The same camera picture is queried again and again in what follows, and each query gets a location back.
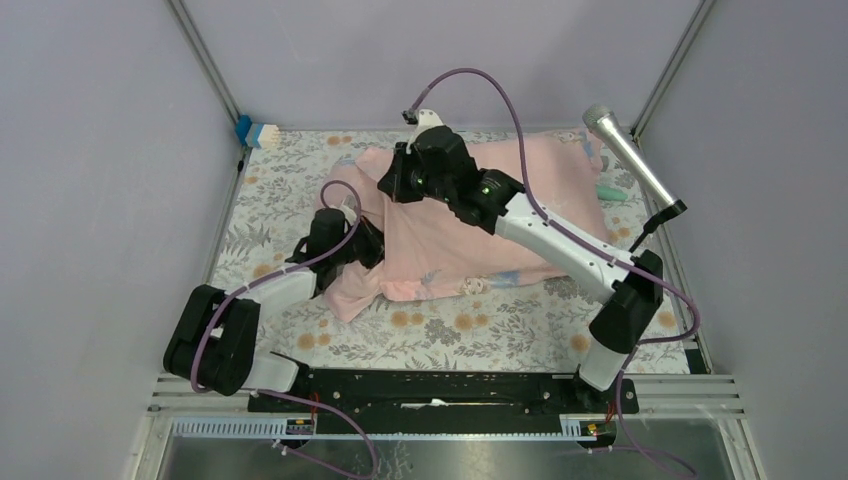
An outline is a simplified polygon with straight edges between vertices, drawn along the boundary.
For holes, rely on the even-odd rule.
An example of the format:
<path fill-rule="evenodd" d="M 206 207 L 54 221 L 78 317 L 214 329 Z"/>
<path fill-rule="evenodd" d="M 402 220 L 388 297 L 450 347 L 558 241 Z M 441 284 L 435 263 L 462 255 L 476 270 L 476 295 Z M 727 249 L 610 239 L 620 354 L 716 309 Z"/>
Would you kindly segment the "pink purple pillowcase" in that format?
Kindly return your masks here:
<path fill-rule="evenodd" d="M 537 201 L 583 231 L 609 238 L 596 184 L 605 166 L 601 143 L 584 129 L 525 139 L 530 185 Z M 393 203 L 377 188 L 393 154 L 377 147 L 340 159 L 326 179 L 330 206 L 362 201 L 364 216 L 384 234 L 385 258 L 372 269 L 348 264 L 323 297 L 341 321 L 353 320 L 377 295 L 391 301 L 486 293 L 561 276 L 526 248 L 462 223 L 442 203 Z"/>

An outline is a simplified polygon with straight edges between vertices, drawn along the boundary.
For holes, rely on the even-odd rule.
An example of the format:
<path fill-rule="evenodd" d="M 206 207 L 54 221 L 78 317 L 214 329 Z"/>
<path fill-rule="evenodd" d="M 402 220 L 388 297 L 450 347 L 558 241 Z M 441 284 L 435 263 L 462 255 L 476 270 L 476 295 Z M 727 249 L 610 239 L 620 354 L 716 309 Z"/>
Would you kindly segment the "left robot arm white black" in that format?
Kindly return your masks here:
<path fill-rule="evenodd" d="M 346 265 L 377 266 L 384 252 L 383 232 L 367 218 L 341 206 L 318 210 L 281 270 L 231 293 L 208 284 L 193 289 L 165 350 L 165 371 L 225 396 L 272 390 L 285 410 L 301 409 L 311 388 L 298 376 L 303 368 L 258 350 L 260 326 L 323 294 Z"/>

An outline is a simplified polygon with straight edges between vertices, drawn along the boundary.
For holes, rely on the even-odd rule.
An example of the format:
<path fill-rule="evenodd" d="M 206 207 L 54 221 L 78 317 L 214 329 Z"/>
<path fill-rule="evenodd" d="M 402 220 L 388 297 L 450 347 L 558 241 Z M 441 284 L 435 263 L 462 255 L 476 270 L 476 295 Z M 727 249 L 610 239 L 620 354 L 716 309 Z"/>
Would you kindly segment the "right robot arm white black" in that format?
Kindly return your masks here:
<path fill-rule="evenodd" d="M 663 302 L 656 254 L 635 256 L 575 227 L 509 174 L 478 167 L 462 137 L 444 125 L 396 143 L 378 188 L 397 203 L 445 204 L 459 221 L 532 251 L 600 301 L 573 396 L 589 412 L 612 400 L 612 384 Z"/>

